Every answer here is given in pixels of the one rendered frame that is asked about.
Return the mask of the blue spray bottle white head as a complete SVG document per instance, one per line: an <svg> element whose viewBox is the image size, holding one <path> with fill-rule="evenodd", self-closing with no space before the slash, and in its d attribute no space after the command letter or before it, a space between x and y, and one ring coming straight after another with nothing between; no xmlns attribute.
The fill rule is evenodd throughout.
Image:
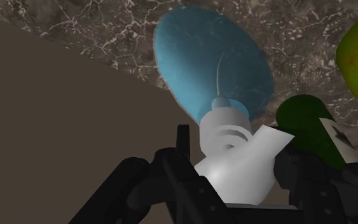
<svg viewBox="0 0 358 224"><path fill-rule="evenodd" d="M185 8L160 19L154 52L175 100L198 124L204 158L197 173L227 204L262 203L275 182L275 157L293 136L251 128L274 92L256 42L225 16Z"/></svg>

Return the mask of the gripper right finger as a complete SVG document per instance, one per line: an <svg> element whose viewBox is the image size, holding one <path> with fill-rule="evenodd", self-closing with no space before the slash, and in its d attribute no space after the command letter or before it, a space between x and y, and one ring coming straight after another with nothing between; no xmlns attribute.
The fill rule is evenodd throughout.
<svg viewBox="0 0 358 224"><path fill-rule="evenodd" d="M275 159L275 177L304 224L358 224L358 162L334 169L317 155L286 146Z"/></svg>

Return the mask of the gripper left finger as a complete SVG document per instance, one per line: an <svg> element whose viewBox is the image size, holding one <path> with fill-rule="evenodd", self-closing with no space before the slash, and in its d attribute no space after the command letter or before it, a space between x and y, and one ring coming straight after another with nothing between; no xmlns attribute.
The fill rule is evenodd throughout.
<svg viewBox="0 0 358 224"><path fill-rule="evenodd" d="M235 224L189 156L189 126L178 125L175 147L156 151L152 162L122 160L68 224L140 224L159 203L174 224Z"/></svg>

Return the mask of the dark green bottle white label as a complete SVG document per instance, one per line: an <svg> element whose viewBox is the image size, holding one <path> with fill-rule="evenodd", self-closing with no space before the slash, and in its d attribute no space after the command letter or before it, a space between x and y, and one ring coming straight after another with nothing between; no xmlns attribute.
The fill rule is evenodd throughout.
<svg viewBox="0 0 358 224"><path fill-rule="evenodd" d="M358 162L348 137L318 97L301 94L286 99L277 108L275 120L294 136L291 144L297 150L314 153L336 169Z"/></svg>

